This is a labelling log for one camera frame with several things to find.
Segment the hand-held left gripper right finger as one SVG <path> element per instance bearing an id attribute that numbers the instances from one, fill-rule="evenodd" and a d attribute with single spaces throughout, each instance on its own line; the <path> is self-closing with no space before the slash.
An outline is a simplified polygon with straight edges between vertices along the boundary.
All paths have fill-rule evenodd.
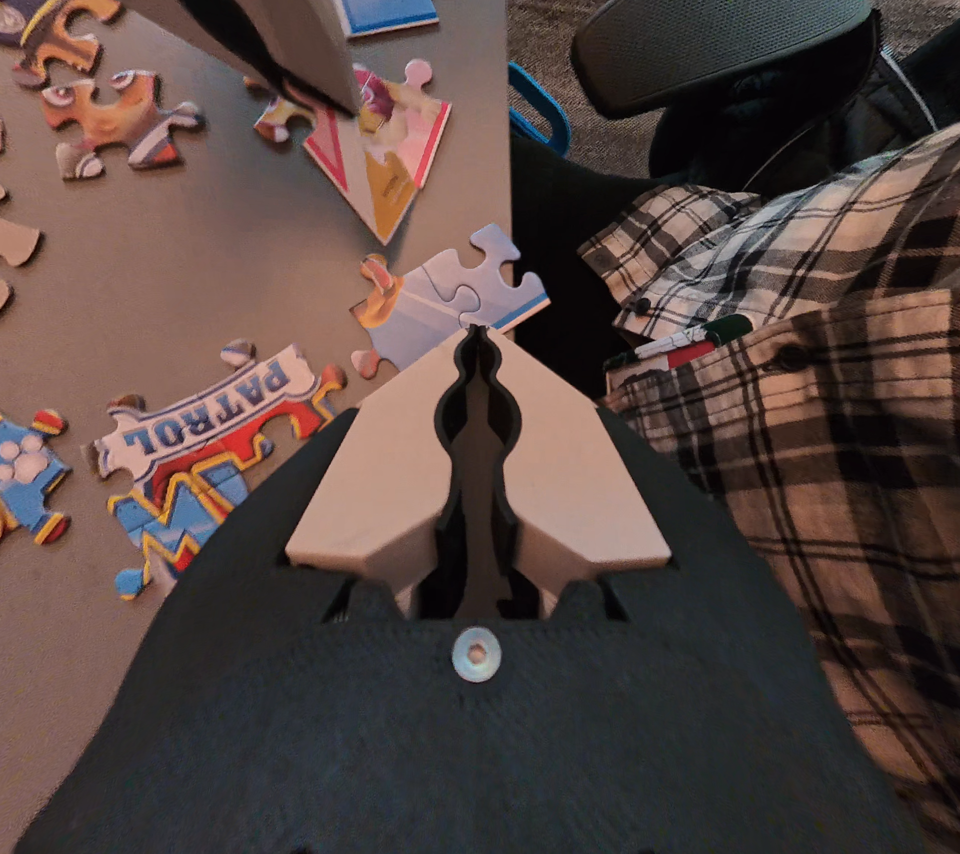
<path id="1" fill-rule="evenodd" d="M 480 359 L 503 442 L 495 549 L 520 605 L 548 618 L 571 583 L 664 567 L 671 550 L 598 407 L 494 329 Z"/>

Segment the light blue sky puzzle section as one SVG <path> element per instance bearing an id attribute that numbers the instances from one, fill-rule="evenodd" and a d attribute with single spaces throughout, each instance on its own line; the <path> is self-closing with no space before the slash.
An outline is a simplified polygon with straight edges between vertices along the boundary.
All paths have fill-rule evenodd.
<path id="1" fill-rule="evenodd" d="M 471 324 L 507 332 L 550 304 L 534 272 L 525 272 L 517 286 L 502 277 L 501 266 L 521 254 L 497 224 L 478 229 L 470 242 L 485 253 L 473 268 L 464 267 L 453 248 L 403 275 L 392 274 L 384 256 L 364 258 L 361 274 L 373 287 L 350 310 L 370 338 L 369 349 L 351 355 L 363 378 L 373 378 L 383 360 L 402 371 Z"/>

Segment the yellow pink small puzzle piece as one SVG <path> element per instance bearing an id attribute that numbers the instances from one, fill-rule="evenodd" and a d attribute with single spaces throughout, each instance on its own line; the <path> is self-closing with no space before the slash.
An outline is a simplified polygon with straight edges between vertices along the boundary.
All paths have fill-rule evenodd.
<path id="1" fill-rule="evenodd" d="M 304 136 L 317 127 L 319 109 L 315 104 L 275 94 L 255 122 L 254 130 L 266 141 L 283 145 L 293 142 L 295 130 Z"/>

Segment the blue paw print puzzle section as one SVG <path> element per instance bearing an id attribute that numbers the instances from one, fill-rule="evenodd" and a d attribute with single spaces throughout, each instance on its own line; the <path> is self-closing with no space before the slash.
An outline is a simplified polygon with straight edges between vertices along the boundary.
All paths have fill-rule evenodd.
<path id="1" fill-rule="evenodd" d="M 49 492 L 71 468 L 46 446 L 61 434 L 66 420 L 53 409 L 35 412 L 29 427 L 1 417 L 1 535 L 25 528 L 37 544 L 58 539 L 70 518 L 50 512 L 45 503 Z"/>

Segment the grey desk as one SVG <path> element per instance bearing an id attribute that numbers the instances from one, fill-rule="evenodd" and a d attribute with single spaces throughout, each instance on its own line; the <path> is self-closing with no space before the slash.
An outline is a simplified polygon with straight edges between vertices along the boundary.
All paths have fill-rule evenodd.
<path id="1" fill-rule="evenodd" d="M 434 3 L 438 24 L 350 45 L 353 61 L 393 80 L 425 58 L 430 90 L 451 104 L 425 189 L 386 249 L 400 272 L 446 248 L 475 264 L 474 230 L 511 229 L 507 0 Z M 2 50 L 2 210 L 43 232 L 29 263 L 2 264 L 13 288 L 2 414 L 24 426 L 40 409 L 59 413 L 67 430 L 50 445 L 71 467 L 48 499 L 70 517 L 66 533 L 42 545 L 26 528 L 2 536 L 2 852 L 73 768 L 164 603 L 162 584 L 131 602 L 114 590 L 115 574 L 139 561 L 107 510 L 130 476 L 101 480 L 81 450 L 114 429 L 107 404 L 137 393 L 154 410 L 198 392 L 228 373 L 219 352 L 237 338 L 260 357 L 295 343 L 316 371 L 342 365 L 338 410 L 394 374 L 386 365 L 365 381 L 351 366 L 369 344 L 349 312 L 370 289 L 359 264 L 379 246 L 302 148 L 303 127 L 293 143 L 268 144 L 240 73 L 132 10 L 79 31 L 102 40 L 105 103 L 111 74 L 153 70 L 163 104 L 198 104 L 207 122 L 174 132 L 178 165 L 136 172 L 123 149 L 108 149 L 101 176 L 63 181 L 55 148 L 75 129 L 47 126 Z"/>

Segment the navy uniform dog puzzle piece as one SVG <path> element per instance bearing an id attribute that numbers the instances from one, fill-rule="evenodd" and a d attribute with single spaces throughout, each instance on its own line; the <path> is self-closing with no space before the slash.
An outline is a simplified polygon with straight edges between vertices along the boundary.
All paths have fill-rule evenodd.
<path id="1" fill-rule="evenodd" d="M 13 80 L 22 88 L 40 90 L 49 84 L 53 60 L 91 75 L 102 44 L 92 33 L 72 34 L 69 24 L 81 15 L 107 23 L 121 10 L 117 0 L 1 0 L 1 43 L 20 55 L 10 71 Z"/>

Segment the blue plastic loop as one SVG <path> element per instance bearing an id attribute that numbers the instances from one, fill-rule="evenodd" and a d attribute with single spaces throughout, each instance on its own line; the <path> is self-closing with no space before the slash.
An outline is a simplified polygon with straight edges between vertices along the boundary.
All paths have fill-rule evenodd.
<path id="1" fill-rule="evenodd" d="M 508 64 L 508 82 L 510 89 L 519 96 L 522 103 L 532 108 L 549 127 L 549 135 L 546 135 L 517 107 L 510 106 L 510 133 L 546 146 L 559 157 L 566 157 L 570 150 L 572 130 L 569 118 L 559 103 L 513 61 Z"/>

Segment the yellow pink corner puzzle piece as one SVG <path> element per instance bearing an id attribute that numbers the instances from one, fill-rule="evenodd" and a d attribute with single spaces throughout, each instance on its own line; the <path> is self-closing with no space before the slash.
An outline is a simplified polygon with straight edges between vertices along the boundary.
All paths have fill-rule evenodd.
<path id="1" fill-rule="evenodd" d="M 356 117 L 325 106 L 303 145 L 371 233 L 387 244 L 418 190 L 402 163 L 393 155 L 385 162 L 374 159 Z"/>

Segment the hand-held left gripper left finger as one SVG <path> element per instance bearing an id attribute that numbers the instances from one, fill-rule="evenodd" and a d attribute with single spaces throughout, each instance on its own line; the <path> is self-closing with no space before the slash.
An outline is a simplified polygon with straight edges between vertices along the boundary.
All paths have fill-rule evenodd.
<path id="1" fill-rule="evenodd" d="M 476 330 L 460 330 L 366 397 L 287 543 L 292 564 L 387 584 L 405 611 L 451 618 L 467 581 L 462 480 Z"/>

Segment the red white green pocket item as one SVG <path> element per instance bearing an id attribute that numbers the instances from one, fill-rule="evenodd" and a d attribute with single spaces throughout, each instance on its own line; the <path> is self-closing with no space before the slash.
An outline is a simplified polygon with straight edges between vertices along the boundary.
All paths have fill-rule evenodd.
<path id="1" fill-rule="evenodd" d="M 678 333 L 656 339 L 647 344 L 632 347 L 606 359 L 603 364 L 603 371 L 608 373 L 633 363 L 679 351 L 694 344 L 708 343 L 716 348 L 745 336 L 752 330 L 753 324 L 748 317 L 739 313 L 729 314 L 715 320 L 693 325 Z"/>

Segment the black office chair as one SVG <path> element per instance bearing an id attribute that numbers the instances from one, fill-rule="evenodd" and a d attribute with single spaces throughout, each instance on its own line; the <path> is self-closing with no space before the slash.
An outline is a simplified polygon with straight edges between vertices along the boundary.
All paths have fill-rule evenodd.
<path id="1" fill-rule="evenodd" d="M 953 29 L 897 60 L 875 10 L 798 54 L 718 82 L 660 118 L 649 172 L 775 198 L 958 122 Z"/>

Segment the red blue logo puzzle section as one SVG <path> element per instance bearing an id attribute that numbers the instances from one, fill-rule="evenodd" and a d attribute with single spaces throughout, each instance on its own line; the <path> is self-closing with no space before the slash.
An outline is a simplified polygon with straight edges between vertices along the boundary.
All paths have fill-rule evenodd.
<path id="1" fill-rule="evenodd" d="M 155 412 L 138 394 L 116 398 L 107 407 L 114 430 L 81 448 L 94 475 L 126 471 L 132 480 L 128 493 L 107 501 L 140 555 L 114 579 L 122 600 L 152 583 L 170 590 L 247 498 L 244 471 L 274 449 L 263 432 L 268 421 L 288 418 L 304 440 L 337 415 L 332 395 L 347 382 L 340 366 L 316 373 L 296 344 L 263 360 L 255 352 L 249 342 L 230 342 L 221 356 L 231 374 Z"/>

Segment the orange dog eyes puzzle piece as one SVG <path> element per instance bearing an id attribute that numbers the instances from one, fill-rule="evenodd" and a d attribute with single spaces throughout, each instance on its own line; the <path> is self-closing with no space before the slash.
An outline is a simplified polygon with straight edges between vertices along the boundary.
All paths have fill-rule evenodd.
<path id="1" fill-rule="evenodd" d="M 109 80 L 116 93 L 112 104 L 97 101 L 93 80 L 51 85 L 40 94 L 44 118 L 50 128 L 75 124 L 81 138 L 61 142 L 55 149 L 57 170 L 63 180 L 100 176 L 103 162 L 99 149 L 121 146 L 127 164 L 136 171 L 148 171 L 177 164 L 181 156 L 171 136 L 172 128 L 201 129 L 205 125 L 197 104 L 181 102 L 174 108 L 159 104 L 160 81 L 156 73 L 125 70 Z"/>

